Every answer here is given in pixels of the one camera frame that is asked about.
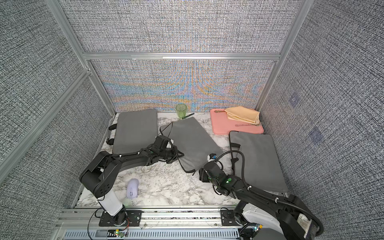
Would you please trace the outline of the grey laptop bag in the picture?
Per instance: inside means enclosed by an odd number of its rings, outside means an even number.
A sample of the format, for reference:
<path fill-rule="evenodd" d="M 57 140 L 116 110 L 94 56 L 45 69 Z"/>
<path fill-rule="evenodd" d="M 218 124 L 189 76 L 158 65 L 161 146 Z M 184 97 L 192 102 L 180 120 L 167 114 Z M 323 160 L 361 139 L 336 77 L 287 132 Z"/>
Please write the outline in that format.
<path fill-rule="evenodd" d="M 221 155 L 223 150 L 216 144 L 195 118 L 187 118 L 160 127 L 160 132 L 174 141 L 178 150 L 184 153 L 179 159 L 184 172 L 200 170 L 207 162 L 208 155 Z"/>
<path fill-rule="evenodd" d="M 238 150 L 245 156 L 244 180 L 248 184 L 268 192 L 288 192 L 270 135 L 231 131 L 229 140 L 231 150 Z"/>
<path fill-rule="evenodd" d="M 127 154 L 146 148 L 158 135 L 158 112 L 147 109 L 134 112 L 122 112 L 116 124 L 109 126 L 109 134 L 115 131 L 113 138 L 106 143 L 112 146 L 113 154 Z"/>

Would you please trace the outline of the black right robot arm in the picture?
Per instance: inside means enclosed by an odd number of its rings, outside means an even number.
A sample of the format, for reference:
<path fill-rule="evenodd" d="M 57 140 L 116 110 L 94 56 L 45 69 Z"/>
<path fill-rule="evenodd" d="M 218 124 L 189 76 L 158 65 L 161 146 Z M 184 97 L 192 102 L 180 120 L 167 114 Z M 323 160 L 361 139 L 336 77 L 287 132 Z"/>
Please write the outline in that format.
<path fill-rule="evenodd" d="M 219 194 L 240 200 L 234 209 L 239 224 L 259 224 L 283 234 L 287 240 L 313 240 L 323 233 L 321 221 L 297 196 L 286 198 L 249 186 L 237 176 L 226 175 L 214 161 L 203 169 Z"/>

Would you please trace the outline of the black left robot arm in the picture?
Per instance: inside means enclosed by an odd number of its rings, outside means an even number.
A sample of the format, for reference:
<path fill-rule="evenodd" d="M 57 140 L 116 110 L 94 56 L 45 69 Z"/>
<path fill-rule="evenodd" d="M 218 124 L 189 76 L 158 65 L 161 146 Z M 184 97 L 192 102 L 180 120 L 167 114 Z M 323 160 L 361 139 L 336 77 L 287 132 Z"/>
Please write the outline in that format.
<path fill-rule="evenodd" d="M 79 180 L 98 200 L 111 223 L 115 226 L 126 224 L 128 216 L 123 203 L 112 190 L 121 171 L 151 166 L 157 162 L 171 164 L 184 156 L 173 141 L 163 135 L 139 151 L 126 154 L 99 152 L 80 174 Z"/>

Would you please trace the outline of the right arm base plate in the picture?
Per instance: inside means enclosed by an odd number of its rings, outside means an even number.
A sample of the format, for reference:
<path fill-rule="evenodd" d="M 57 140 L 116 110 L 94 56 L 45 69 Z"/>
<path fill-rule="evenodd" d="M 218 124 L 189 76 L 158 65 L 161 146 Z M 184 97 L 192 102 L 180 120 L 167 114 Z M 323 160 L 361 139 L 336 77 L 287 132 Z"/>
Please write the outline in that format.
<path fill-rule="evenodd" d="M 235 219 L 234 210 L 230 210 L 228 208 L 221 208 L 220 215 L 221 215 L 222 226 L 224 227 L 241 225 Z"/>

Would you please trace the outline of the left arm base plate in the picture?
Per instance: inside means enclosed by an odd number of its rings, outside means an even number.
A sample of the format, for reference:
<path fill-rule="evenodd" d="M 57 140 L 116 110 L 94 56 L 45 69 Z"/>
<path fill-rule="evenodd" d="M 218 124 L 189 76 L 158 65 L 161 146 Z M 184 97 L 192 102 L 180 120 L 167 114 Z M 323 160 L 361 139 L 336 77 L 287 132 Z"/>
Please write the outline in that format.
<path fill-rule="evenodd" d="M 115 216 L 103 212 L 99 221 L 99 227 L 138 227 L 142 218 L 140 210 L 120 211 Z"/>

